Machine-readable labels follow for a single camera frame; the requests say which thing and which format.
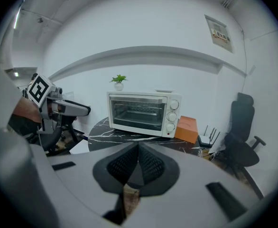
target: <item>oven window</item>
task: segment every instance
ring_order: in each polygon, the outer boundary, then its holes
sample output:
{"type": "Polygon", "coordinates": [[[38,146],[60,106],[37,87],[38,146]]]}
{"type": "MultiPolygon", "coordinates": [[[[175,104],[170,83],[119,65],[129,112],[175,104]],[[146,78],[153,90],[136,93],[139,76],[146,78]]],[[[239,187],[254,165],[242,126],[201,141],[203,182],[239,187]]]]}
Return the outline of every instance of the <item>oven window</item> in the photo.
{"type": "Polygon", "coordinates": [[[113,123],[161,131],[165,103],[111,101],[113,123]]]}

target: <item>potted plant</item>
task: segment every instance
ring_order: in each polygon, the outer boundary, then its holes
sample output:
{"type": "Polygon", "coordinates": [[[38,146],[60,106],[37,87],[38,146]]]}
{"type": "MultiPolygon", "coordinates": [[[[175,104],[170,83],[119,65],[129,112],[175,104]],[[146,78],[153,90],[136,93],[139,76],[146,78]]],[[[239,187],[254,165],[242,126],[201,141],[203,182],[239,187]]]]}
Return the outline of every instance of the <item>potted plant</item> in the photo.
{"type": "Polygon", "coordinates": [[[116,78],[112,78],[111,82],[116,82],[114,85],[116,90],[123,89],[123,83],[122,83],[123,80],[127,80],[126,76],[117,75],[116,78]]]}

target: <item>chair armrest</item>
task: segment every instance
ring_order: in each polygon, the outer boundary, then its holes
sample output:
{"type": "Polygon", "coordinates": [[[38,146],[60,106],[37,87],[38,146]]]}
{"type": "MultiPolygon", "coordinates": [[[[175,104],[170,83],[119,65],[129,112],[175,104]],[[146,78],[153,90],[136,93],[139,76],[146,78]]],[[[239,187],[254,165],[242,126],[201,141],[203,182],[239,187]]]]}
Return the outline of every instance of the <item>chair armrest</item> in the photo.
{"type": "Polygon", "coordinates": [[[256,142],[261,143],[263,146],[266,145],[266,143],[261,138],[259,138],[257,136],[254,136],[254,138],[256,139],[256,142]]]}

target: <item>oven door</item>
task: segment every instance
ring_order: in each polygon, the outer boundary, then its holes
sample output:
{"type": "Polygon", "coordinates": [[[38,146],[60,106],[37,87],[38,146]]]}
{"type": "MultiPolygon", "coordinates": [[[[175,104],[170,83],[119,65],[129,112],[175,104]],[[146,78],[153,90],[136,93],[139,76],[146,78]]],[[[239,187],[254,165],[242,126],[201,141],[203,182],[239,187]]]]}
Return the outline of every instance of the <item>oven door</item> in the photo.
{"type": "Polygon", "coordinates": [[[113,128],[161,136],[167,98],[143,95],[110,95],[113,128]]]}

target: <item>light fixture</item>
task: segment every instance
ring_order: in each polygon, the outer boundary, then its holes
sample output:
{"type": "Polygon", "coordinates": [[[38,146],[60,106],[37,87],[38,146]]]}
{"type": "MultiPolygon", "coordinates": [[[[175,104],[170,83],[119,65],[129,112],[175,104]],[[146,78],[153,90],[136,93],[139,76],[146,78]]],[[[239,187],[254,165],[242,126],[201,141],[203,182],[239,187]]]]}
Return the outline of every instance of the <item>light fixture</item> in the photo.
{"type": "Polygon", "coordinates": [[[25,0],[23,0],[23,2],[21,3],[20,8],[19,8],[19,10],[18,10],[18,13],[17,13],[17,15],[16,15],[16,20],[15,20],[14,29],[15,29],[16,26],[17,26],[17,20],[18,20],[18,17],[19,17],[19,13],[20,13],[20,10],[21,10],[21,6],[22,6],[22,4],[24,3],[24,1],[25,1],[25,0]]]}

